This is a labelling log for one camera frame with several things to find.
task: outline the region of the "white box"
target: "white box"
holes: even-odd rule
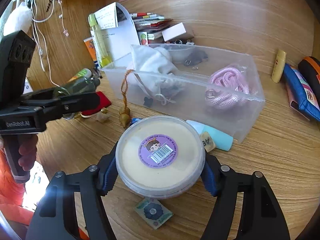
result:
[[[162,32],[164,41],[170,41],[173,39],[191,39],[194,37],[191,26],[185,23],[176,24]]]

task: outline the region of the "person's hand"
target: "person's hand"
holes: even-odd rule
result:
[[[18,160],[18,164],[24,171],[30,171],[36,161],[38,136],[36,134],[18,135],[21,143],[19,153],[22,157]],[[3,139],[0,136],[0,149],[4,147]]]

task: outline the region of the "light blue eraser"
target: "light blue eraser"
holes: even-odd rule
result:
[[[187,120],[187,123],[190,124],[194,129],[196,129],[198,134],[202,134],[203,132],[208,132],[218,149],[224,150],[224,151],[230,150],[233,143],[232,136],[200,122]]]

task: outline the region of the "black clamp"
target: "black clamp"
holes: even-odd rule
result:
[[[79,239],[74,192],[81,194],[90,240],[116,240],[101,199],[118,176],[115,155],[116,145],[97,165],[81,173],[58,171],[38,204],[26,240]],[[279,203],[260,171],[237,173],[206,153],[201,177],[206,189],[217,197],[202,240],[227,240],[238,192],[244,192],[244,200],[235,240],[290,240]]]

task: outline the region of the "container lid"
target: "container lid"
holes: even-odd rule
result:
[[[204,147],[196,130],[171,116],[145,118],[121,136],[116,166],[136,193],[157,199],[181,194],[199,178]]]
[[[286,58],[286,56],[287,56],[287,53],[284,52],[283,50],[279,49],[277,55],[278,55],[278,57],[279,57],[280,59],[282,59],[282,60],[285,61],[285,58]]]
[[[97,19],[96,19],[96,16],[94,15],[94,13],[89,14],[89,16],[88,16],[88,22],[89,22],[90,27],[95,26],[95,25],[98,24]]]

